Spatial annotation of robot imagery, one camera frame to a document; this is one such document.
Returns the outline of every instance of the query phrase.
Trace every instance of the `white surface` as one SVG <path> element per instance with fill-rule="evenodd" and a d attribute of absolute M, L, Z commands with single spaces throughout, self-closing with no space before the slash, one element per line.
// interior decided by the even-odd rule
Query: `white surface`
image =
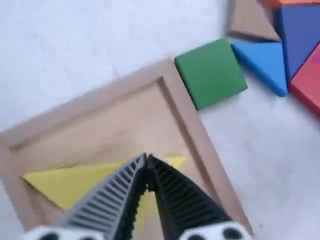
<path fill-rule="evenodd" d="M 223 36 L 226 0 L 2 0 L 0 130 Z M 253 77 L 200 112 L 260 240 L 318 239 L 320 124 Z M 0 190 L 0 233 L 22 229 Z"/>

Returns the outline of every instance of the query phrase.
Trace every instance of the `wooden triangle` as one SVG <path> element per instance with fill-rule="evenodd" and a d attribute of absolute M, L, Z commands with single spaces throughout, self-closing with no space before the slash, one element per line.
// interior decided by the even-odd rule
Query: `wooden triangle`
<path fill-rule="evenodd" d="M 230 36 L 281 41 L 257 0 L 230 0 L 230 4 L 233 11 L 228 30 Z"/>
<path fill-rule="evenodd" d="M 169 165 L 180 170 L 185 156 L 164 159 Z M 123 162 L 94 166 L 61 168 L 49 171 L 27 173 L 23 178 L 35 189 L 64 211 L 70 209 L 92 187 L 107 175 L 118 169 Z"/>

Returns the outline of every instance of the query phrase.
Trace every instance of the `wooden tangram board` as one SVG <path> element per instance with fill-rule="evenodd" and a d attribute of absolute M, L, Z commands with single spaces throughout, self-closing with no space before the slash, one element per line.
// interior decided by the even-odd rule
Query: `wooden tangram board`
<path fill-rule="evenodd" d="M 55 224 L 63 211 L 27 184 L 24 174 L 116 163 L 148 152 L 186 156 L 183 173 L 252 232 L 170 59 L 8 129 L 0 139 L 0 177 L 26 230 Z M 159 216 L 143 224 L 138 238 L 162 239 Z"/>

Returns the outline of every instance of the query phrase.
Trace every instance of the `yellow triangle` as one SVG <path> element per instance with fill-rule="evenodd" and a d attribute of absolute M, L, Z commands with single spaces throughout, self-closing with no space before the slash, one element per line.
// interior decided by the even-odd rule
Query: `yellow triangle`
<path fill-rule="evenodd" d="M 186 157 L 168 157 L 164 160 L 181 171 Z M 123 162 L 115 162 L 94 166 L 61 168 L 27 173 L 23 177 L 58 207 L 66 211 L 80 200 L 92 187 L 96 186 L 122 164 Z M 144 204 L 140 205 L 150 209 L 149 198 L 147 197 L 145 199 Z"/>
<path fill-rule="evenodd" d="M 185 156 L 170 156 L 163 159 L 169 165 L 179 170 L 183 171 L 183 164 L 186 161 Z M 134 228 L 136 231 L 140 232 L 144 230 L 145 217 L 153 217 L 158 214 L 156 196 L 152 192 L 146 191 L 143 196 L 141 196 L 139 201 L 139 208 L 135 216 Z"/>

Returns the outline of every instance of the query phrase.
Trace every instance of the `screw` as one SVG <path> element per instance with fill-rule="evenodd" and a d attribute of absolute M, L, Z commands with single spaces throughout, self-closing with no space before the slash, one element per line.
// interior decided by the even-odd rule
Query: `screw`
<path fill-rule="evenodd" d="M 203 236 L 200 235 L 191 235 L 188 240 L 205 240 Z"/>
<path fill-rule="evenodd" d="M 234 228 L 226 228 L 223 231 L 223 236 L 226 240 L 239 240 L 242 238 L 241 232 Z"/>
<path fill-rule="evenodd" d="M 46 235 L 42 236 L 39 240 L 58 240 L 59 235 L 55 232 L 49 232 Z"/>

